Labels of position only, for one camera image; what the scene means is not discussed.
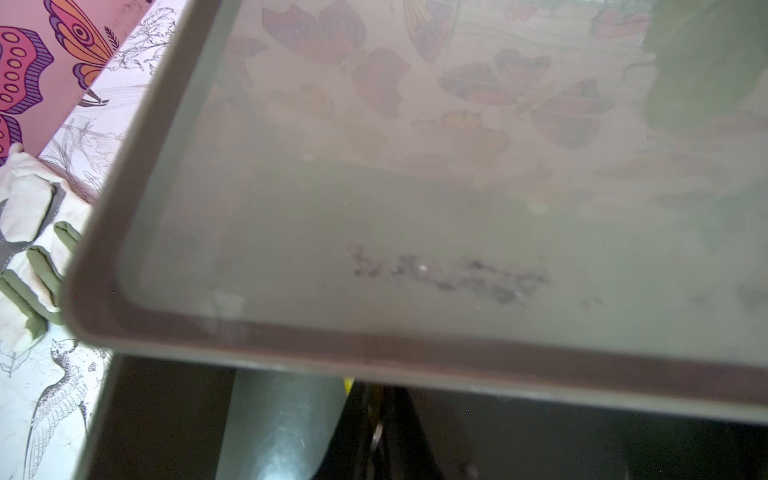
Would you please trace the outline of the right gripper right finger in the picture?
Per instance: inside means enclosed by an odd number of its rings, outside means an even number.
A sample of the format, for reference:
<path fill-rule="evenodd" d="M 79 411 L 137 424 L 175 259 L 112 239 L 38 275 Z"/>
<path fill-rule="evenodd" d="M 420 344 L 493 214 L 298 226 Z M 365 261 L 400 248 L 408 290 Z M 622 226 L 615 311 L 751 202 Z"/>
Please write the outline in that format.
<path fill-rule="evenodd" d="M 764 479 L 767 430 L 732 422 L 390 387 L 397 479 Z"/>

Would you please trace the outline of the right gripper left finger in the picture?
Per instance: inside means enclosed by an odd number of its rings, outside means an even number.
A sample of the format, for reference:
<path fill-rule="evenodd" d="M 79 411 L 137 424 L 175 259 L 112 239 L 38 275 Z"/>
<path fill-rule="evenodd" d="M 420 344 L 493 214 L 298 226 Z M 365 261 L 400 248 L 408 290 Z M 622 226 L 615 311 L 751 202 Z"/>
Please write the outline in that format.
<path fill-rule="evenodd" d="M 238 371 L 216 477 L 312 478 L 326 453 L 346 398 L 340 377 Z"/>

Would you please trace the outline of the green three-drawer cabinet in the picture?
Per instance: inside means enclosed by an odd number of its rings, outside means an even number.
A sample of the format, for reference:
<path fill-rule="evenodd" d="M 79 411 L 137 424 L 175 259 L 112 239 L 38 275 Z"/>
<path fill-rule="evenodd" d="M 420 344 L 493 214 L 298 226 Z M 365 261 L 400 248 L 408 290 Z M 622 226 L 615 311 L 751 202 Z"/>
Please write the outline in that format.
<path fill-rule="evenodd" d="M 767 420 L 763 1 L 191 1 L 62 295 L 137 355 Z"/>

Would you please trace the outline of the keys with yellow tag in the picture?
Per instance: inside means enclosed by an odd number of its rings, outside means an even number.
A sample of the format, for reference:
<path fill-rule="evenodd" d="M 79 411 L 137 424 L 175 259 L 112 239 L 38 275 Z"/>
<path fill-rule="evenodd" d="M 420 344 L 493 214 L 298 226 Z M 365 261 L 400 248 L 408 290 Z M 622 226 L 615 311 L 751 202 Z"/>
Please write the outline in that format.
<path fill-rule="evenodd" d="M 350 442 L 350 479 L 382 479 L 380 443 L 384 430 L 385 388 L 345 377 L 346 402 L 341 424 Z"/>

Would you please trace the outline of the green white cloth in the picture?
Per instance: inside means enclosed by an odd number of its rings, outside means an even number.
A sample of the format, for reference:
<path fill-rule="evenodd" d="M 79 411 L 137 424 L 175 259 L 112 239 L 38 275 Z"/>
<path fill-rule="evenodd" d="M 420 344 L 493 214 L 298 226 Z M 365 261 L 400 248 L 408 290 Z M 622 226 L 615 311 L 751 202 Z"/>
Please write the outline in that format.
<path fill-rule="evenodd" d="M 1 344 L 24 352 L 60 325 L 60 289 L 91 206 L 69 183 L 10 146 L 1 166 Z"/>

